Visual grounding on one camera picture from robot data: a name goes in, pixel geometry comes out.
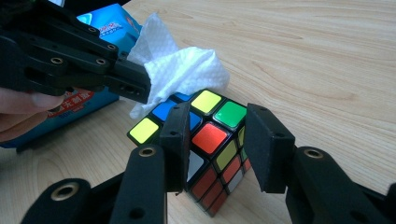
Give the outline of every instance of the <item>wood grain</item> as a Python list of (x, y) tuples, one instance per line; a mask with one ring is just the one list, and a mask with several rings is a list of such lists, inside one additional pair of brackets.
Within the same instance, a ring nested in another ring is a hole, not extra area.
[[(179, 47), (214, 49), (231, 74), (224, 94), (271, 109), (297, 146), (329, 152), (357, 183), (380, 193), (396, 181), (396, 4), (392, 1), (143, 1), (124, 6), (140, 23), (158, 13)], [(93, 186), (125, 168), (134, 145), (132, 103), (121, 100), (35, 141), (0, 150), (0, 223), (16, 223), (51, 183)], [(207, 217), (169, 195), (170, 223), (290, 223), (283, 195), (260, 193), (249, 171)]]

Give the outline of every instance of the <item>rubik's cube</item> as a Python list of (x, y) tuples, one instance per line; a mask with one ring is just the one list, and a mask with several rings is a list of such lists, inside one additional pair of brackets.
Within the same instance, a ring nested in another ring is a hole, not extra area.
[(213, 91), (177, 93), (140, 120), (129, 138), (138, 146), (158, 137), (170, 109), (191, 103), (191, 153), (186, 191), (213, 217), (250, 168), (243, 149), (246, 107)]

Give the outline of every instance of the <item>blue packaging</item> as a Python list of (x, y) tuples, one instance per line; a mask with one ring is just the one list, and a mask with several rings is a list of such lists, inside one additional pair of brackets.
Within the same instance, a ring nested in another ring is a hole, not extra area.
[[(141, 26), (137, 21), (118, 4), (78, 16), (78, 19), (99, 29), (101, 31), (100, 37), (118, 46), (120, 52), (131, 51), (141, 30)], [(117, 94), (111, 93), (107, 89), (100, 92), (68, 92), (65, 94), (65, 100), (58, 112), (49, 113), (49, 117), (33, 128), (33, 130), (4, 143), (0, 147), (20, 147), (45, 133), (56, 130), (67, 123), (113, 103), (119, 98)]]

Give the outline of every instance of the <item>white tissue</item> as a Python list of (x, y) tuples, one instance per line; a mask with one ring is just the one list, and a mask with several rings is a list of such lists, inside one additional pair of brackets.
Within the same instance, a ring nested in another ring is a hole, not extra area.
[(128, 60), (143, 64), (151, 79), (148, 103), (136, 104), (132, 119), (143, 118), (176, 92), (191, 95), (205, 88), (222, 92), (230, 80), (213, 49), (179, 50), (157, 14), (148, 17)]

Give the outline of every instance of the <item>hand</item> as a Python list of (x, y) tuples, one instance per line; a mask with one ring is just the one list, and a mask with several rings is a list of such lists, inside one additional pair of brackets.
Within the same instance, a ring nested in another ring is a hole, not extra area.
[(0, 143), (27, 133), (43, 122), (63, 96), (21, 92), (0, 88)]

